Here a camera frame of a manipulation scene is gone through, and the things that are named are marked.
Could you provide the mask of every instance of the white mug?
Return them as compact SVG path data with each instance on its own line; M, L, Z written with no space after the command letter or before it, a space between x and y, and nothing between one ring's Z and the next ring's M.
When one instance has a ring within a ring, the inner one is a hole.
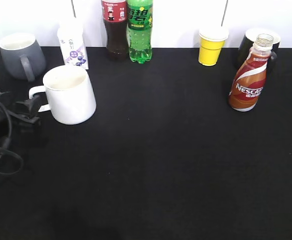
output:
M86 70L79 66L63 65L47 72L44 86L29 90L29 98L45 92L48 104L39 112L51 111L60 123L75 125L88 120L96 110L95 95Z

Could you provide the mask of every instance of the black mug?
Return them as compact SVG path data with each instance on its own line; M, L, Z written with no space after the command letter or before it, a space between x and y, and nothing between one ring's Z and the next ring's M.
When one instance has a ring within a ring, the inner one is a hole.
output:
M245 60L247 59L250 53L250 48L256 41L259 34L269 34L274 38L272 53L268 60L267 72L270 73L273 70L277 61L277 54L281 37L276 32L264 28L251 28L246 31L246 34L242 39L241 45L238 50L238 57L236 62L237 69L239 69L242 66L242 64L244 64Z

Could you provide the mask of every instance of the gray mug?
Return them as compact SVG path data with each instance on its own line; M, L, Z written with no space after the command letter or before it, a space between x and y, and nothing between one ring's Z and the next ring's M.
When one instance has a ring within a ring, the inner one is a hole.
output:
M33 34L14 33L0 40L1 57L16 79L32 82L46 69L46 60Z

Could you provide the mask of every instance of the cup rim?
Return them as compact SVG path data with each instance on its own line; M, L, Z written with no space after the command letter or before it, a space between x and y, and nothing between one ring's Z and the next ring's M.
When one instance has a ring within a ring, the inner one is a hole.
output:
M269 34L269 35L273 36L273 38L274 38L273 45L281 42L281 37L278 33L276 33L275 31L272 31L270 29L263 28L263 27L250 28L250 29L246 30L245 36L250 41L255 42L257 40L257 37L259 34Z
M26 45L26 46L19 47L19 48L14 48L14 49L9 49L9 48L4 47L4 42L5 41L7 41L8 39L11 39L11 38L15 38L16 36L28 37L29 39L31 39L31 43ZM35 37L34 34L26 33L26 32L15 32L13 34L4 36L3 38L0 39L0 48L4 49L4 50L8 50L8 51L16 51L16 50L25 49L25 48L33 45L35 41L36 41L36 37Z
M65 89L56 89L56 88L53 88L53 87L50 87L47 83L47 78L48 76L47 75L50 75L52 74L52 72L55 72L59 69L69 69L69 68L73 68L75 69L76 71L78 72L82 72L83 75L85 76L85 78L83 78L83 80L77 84L76 86L73 86L73 87L69 87L69 88L65 88ZM45 88L49 89L49 90L52 90L52 91L56 91L56 92L66 92L66 91L70 91L70 90L73 90L75 88L78 88L79 86L81 86L82 84L84 84L85 80L87 79L87 77L89 77L87 71L85 69L83 69L82 67L80 66L74 66L74 65L61 65L61 66L57 66L57 67L54 67L52 68L51 70L49 70L43 77L42 79L42 83L43 85L45 86Z
M224 26L205 26L199 29L199 36L211 42L222 42L228 39L229 30Z

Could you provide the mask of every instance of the red label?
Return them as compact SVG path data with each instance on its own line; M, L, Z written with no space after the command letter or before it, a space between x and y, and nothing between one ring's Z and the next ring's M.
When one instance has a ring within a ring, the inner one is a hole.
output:
M111 3L106 1L102 2L103 18L107 22L120 23L127 19L127 3L126 1Z
M229 96L229 103L235 109L253 107L263 91L269 55L250 53L244 65L238 70Z

